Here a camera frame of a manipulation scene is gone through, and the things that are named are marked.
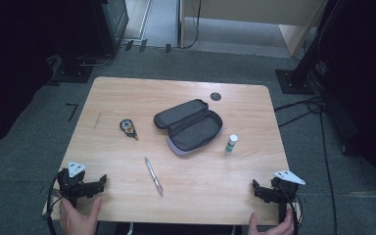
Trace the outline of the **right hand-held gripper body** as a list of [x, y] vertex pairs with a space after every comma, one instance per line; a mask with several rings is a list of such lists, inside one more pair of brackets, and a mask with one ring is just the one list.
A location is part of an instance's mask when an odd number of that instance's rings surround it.
[[295, 211], [294, 200], [300, 185], [306, 182], [290, 170], [280, 170], [273, 173], [270, 180], [271, 190], [269, 201], [278, 204], [288, 204]]

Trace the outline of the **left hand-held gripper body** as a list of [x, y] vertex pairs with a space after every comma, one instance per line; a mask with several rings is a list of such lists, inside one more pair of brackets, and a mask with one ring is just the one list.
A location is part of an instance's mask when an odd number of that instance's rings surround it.
[[77, 199], [90, 197], [89, 188], [83, 182], [86, 166], [75, 162], [69, 162], [66, 168], [60, 171], [57, 181], [60, 186], [60, 194], [68, 199], [75, 208]]

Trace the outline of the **white green glue stick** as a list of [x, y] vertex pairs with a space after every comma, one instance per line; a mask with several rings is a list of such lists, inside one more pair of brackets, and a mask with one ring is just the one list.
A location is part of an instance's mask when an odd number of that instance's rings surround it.
[[226, 154], [231, 154], [237, 141], [238, 141], [238, 136], [236, 134], [231, 134], [225, 146], [224, 152]]

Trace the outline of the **silver pen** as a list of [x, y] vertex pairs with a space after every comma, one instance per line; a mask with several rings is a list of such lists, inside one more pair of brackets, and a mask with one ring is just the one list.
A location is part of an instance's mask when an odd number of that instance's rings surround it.
[[151, 177], [152, 177], [152, 179], [153, 179], [153, 181], [154, 181], [154, 183], [157, 187], [157, 190], [158, 190], [160, 196], [163, 197], [164, 196], [164, 188], [163, 188], [161, 182], [159, 181], [159, 179], [157, 178], [150, 160], [147, 157], [145, 157], [144, 160], [145, 160], [145, 164], [147, 166], [147, 169], [150, 172], [150, 175], [151, 175]]

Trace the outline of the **dark grey pencil case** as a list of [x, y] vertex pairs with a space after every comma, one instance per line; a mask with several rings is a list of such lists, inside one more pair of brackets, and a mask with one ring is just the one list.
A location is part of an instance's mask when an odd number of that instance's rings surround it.
[[169, 148], [182, 156], [208, 145], [221, 132], [223, 121], [206, 102], [194, 99], [157, 113], [154, 124], [167, 131]]

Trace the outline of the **person's left hand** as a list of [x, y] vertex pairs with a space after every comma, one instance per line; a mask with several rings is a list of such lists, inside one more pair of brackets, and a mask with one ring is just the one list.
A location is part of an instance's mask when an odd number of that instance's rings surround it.
[[65, 235], [96, 235], [102, 199], [96, 198], [89, 215], [80, 213], [71, 202], [62, 198], [59, 205], [61, 226]]

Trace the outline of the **person's right hand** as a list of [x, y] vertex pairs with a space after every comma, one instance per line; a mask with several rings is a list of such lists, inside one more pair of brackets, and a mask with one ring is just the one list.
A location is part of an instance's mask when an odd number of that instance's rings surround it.
[[286, 215], [283, 222], [266, 231], [258, 231], [258, 221], [258, 214], [256, 212], [252, 212], [249, 218], [248, 235], [293, 235], [295, 231], [294, 217], [291, 209], [286, 210]]

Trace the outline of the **black correction tape dispenser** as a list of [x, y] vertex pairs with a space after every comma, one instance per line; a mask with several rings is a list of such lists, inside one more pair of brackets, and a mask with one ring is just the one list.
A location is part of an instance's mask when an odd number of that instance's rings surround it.
[[127, 137], [138, 139], [138, 135], [135, 126], [131, 119], [125, 118], [119, 124], [120, 129], [125, 133]]

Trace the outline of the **black flat stand base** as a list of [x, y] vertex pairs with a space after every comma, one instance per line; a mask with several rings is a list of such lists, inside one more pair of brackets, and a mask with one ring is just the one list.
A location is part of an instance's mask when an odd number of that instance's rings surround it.
[[52, 82], [87, 83], [92, 67], [81, 64], [76, 56], [60, 55], [61, 63], [55, 70]]

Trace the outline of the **black metal stand with base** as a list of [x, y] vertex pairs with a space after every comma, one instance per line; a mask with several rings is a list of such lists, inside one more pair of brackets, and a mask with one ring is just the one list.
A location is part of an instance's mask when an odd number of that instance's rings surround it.
[[281, 91], [284, 94], [312, 95], [314, 93], [307, 74], [315, 64], [322, 61], [320, 56], [322, 38], [336, 19], [337, 12], [340, 11], [340, 5], [343, 1], [328, 0], [320, 21], [320, 26], [317, 28], [314, 39], [298, 66], [294, 70], [275, 71]]

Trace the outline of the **dark curtain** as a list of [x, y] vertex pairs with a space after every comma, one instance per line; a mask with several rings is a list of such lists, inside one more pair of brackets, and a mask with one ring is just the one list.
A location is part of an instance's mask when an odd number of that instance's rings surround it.
[[320, 33], [322, 79], [341, 136], [376, 166], [376, 0], [337, 0]]
[[65, 70], [78, 70], [67, 36], [79, 4], [79, 0], [0, 0], [0, 140], [52, 77], [48, 57], [58, 55]]

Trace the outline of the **black cabinet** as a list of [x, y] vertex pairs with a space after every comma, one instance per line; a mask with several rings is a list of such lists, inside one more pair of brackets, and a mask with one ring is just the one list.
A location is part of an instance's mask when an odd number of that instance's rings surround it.
[[114, 55], [129, 17], [125, 0], [91, 0], [104, 55]]

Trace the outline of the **light wooden partition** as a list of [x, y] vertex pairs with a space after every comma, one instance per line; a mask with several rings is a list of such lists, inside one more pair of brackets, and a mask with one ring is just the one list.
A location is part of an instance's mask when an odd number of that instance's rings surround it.
[[178, 45], [185, 46], [185, 19], [201, 17], [277, 24], [289, 54], [296, 57], [318, 25], [329, 0], [179, 0]]

